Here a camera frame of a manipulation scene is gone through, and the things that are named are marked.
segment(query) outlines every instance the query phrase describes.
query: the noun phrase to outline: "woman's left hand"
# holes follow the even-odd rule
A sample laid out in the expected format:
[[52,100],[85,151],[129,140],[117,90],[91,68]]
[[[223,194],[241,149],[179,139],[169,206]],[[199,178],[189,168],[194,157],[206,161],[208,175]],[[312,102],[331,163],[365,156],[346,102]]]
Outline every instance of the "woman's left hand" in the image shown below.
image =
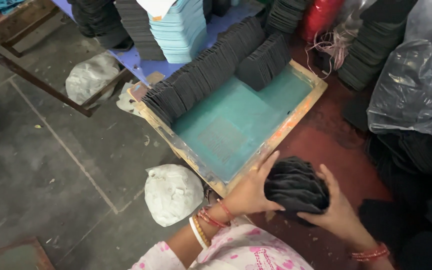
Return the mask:
[[283,206],[266,199],[264,190],[266,178],[278,157],[279,151],[275,151],[266,160],[258,161],[257,165],[226,196],[223,202],[231,214],[240,216],[271,210],[284,210]]

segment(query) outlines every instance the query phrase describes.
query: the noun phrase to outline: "hand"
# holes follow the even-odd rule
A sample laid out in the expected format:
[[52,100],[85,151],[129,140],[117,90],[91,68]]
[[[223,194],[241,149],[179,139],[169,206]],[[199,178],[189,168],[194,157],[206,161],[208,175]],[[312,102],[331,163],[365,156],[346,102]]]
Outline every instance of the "hand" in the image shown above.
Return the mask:
[[298,217],[320,226],[346,241],[361,237],[367,231],[350,202],[339,189],[338,181],[325,165],[321,164],[320,169],[321,172],[317,172],[316,175],[326,182],[329,190],[329,207],[322,215],[298,212]]
[[259,160],[257,165],[226,196],[223,202],[231,214],[240,216],[271,210],[284,210],[283,206],[266,199],[264,190],[266,178],[278,157],[279,151],[275,151],[267,160],[264,158]]

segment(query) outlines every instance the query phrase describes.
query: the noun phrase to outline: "red floor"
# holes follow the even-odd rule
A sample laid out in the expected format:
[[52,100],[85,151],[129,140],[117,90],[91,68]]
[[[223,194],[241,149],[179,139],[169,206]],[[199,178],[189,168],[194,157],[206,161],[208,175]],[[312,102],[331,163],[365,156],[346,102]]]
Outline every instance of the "red floor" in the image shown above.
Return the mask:
[[[294,46],[292,56],[307,67],[303,46]],[[325,76],[311,68],[321,78]],[[336,76],[325,81],[328,83],[326,92],[277,150],[281,151],[281,157],[295,155],[311,162],[315,168],[325,164],[355,209],[363,199],[390,200],[389,192],[364,154],[364,134],[358,134],[341,116],[341,109],[352,98],[353,92],[339,83]],[[347,259],[344,243],[321,228],[308,229],[282,216],[271,217],[267,213],[251,218],[259,227],[289,244],[316,270],[358,268]]]

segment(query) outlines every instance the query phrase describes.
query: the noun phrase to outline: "pink floral dress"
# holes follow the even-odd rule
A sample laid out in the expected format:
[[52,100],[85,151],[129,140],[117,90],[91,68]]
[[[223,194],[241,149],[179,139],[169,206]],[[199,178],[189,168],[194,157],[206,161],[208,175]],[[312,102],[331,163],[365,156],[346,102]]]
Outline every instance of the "pink floral dress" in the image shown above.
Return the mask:
[[[159,242],[131,270],[185,270],[166,244]],[[220,230],[211,246],[189,267],[195,270],[313,270],[291,247],[252,224]]]

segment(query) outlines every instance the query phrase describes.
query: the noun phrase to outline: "white bangle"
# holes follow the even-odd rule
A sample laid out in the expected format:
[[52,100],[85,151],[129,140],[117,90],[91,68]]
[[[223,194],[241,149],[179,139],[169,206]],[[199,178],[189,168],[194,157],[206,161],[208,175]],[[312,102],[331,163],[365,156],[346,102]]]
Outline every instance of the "white bangle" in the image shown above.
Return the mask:
[[195,225],[195,222],[193,221],[193,217],[192,216],[189,218],[189,224],[191,225],[192,232],[194,233],[194,236],[196,236],[196,239],[198,239],[198,242],[201,245],[202,249],[203,250],[207,250],[208,247],[206,246],[206,244],[204,243],[203,239],[199,235],[199,232],[196,229],[196,225]]

